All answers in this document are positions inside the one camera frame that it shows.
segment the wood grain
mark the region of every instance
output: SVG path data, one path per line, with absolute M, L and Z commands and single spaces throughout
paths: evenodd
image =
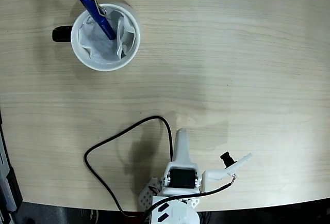
M 137 56 L 110 73 L 51 39 L 83 11 L 78 0 L 0 3 L 0 106 L 25 201 L 115 210 L 83 153 L 155 114 L 187 128 L 202 170 L 223 168 L 225 151 L 253 153 L 234 186 L 198 210 L 330 197 L 329 0 L 99 0 L 117 1 L 137 11 L 143 33 Z M 147 123 L 89 159 L 136 210 L 169 160 L 166 130 Z

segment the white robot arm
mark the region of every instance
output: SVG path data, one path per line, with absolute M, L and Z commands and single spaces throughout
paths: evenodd
M 236 177 L 236 170 L 243 166 L 251 156 L 248 154 L 235 162 L 226 152 L 220 157 L 226 165 L 225 169 L 206 170 L 201 175 L 198 165 L 190 159 L 187 132 L 185 129 L 180 129 L 176 133 L 173 161 L 168 163 L 161 180 L 150 179 L 139 196 L 139 203 L 146 210 L 168 197 L 208 192 L 210 181 L 221 180 L 227 175 Z M 166 202 L 153 210 L 150 223 L 200 224 L 199 216 L 194 209 L 199 201 L 199 197 L 182 197 Z

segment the white mug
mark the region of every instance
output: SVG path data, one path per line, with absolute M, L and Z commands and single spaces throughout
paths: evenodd
M 87 10 L 85 10 L 82 14 L 80 14 L 77 17 L 73 26 L 56 27 L 53 30 L 52 37 L 53 37 L 53 41 L 55 42 L 71 42 L 71 46 L 75 55 L 87 67 L 97 71 L 104 71 L 104 72 L 114 71 L 127 65 L 136 55 L 141 41 L 141 24 L 135 11 L 126 4 L 113 3 L 113 4 L 100 4 L 100 6 L 104 8 L 112 8 L 114 10 L 118 10 L 124 13 L 131 21 L 136 31 L 135 40 L 132 49 L 129 51 L 127 55 L 123 56 L 120 59 L 120 61 L 109 62 L 109 63 L 100 63 L 94 61 L 90 58 L 88 51 L 79 45 L 78 31 L 81 28 L 84 20 L 87 18 L 87 16 L 89 16 Z

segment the black mug handle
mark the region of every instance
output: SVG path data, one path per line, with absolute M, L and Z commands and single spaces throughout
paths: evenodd
M 52 39 L 54 42 L 70 42 L 72 25 L 59 26 L 53 29 Z

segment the black wire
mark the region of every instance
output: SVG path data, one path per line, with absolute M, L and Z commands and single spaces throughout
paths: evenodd
M 115 139 L 117 139 L 118 137 L 126 134 L 127 132 L 131 131 L 132 129 L 136 128 L 137 126 L 147 122 L 147 121 L 150 121 L 150 120 L 153 120 L 153 119 L 160 119 L 161 121 L 163 121 L 163 123 L 165 124 L 166 128 L 167 128 L 167 132 L 169 134 L 169 143 L 170 143 L 170 159 L 172 161 L 173 159 L 173 141 L 172 141 L 172 133 L 171 133 L 171 128 L 170 128 L 170 125 L 169 123 L 167 122 L 167 120 L 164 118 L 164 117 L 161 117 L 161 116 L 151 116 L 151 117 L 147 117 L 147 118 L 144 118 L 143 120 L 133 124 L 132 126 L 128 127 L 127 129 L 123 130 L 122 132 L 92 146 L 90 149 L 88 149 L 86 151 L 86 153 L 84 154 L 84 161 L 85 161 L 85 164 L 87 166 L 87 168 L 91 171 L 91 173 L 101 182 L 101 184 L 103 184 L 103 186 L 107 189 L 107 191 L 110 193 L 110 195 L 112 196 L 115 204 L 117 205 L 119 211 L 126 217 L 137 217 L 136 215 L 126 215 L 123 211 L 123 209 L 120 207 L 120 204 L 117 200 L 117 198 L 115 197 L 114 193 L 112 192 L 112 190 L 110 189 L 110 187 L 104 182 L 104 180 L 94 171 L 94 169 L 90 166 L 88 160 L 87 160 L 87 156 L 90 152 L 92 152 L 94 149 L 110 142 L 110 141 L 113 141 Z
M 208 220 L 207 220 L 206 224 L 209 224 L 210 223 L 210 221 L 211 221 L 211 215 L 212 215 L 212 212 L 209 212 Z
M 160 200 L 159 202 L 156 202 L 154 205 L 152 205 L 149 209 L 147 209 L 144 212 L 141 223 L 143 224 L 146 221 L 146 219 L 150 216 L 151 212 L 155 208 L 157 208 L 158 206 L 163 205 L 166 202 L 173 201 L 173 200 L 178 200 L 178 199 L 194 198 L 194 197 L 205 197 L 205 196 L 213 195 L 215 193 L 221 192 L 221 191 L 227 189 L 228 187 L 230 187 L 234 183 L 235 179 L 236 178 L 233 178 L 233 180 L 230 183 L 228 183 L 226 185 L 223 185 L 220 188 L 209 191 L 209 192 L 197 193 L 197 194 L 188 194 L 188 195 L 180 195 L 180 196 L 173 196 L 173 197 L 164 198 L 164 199 Z

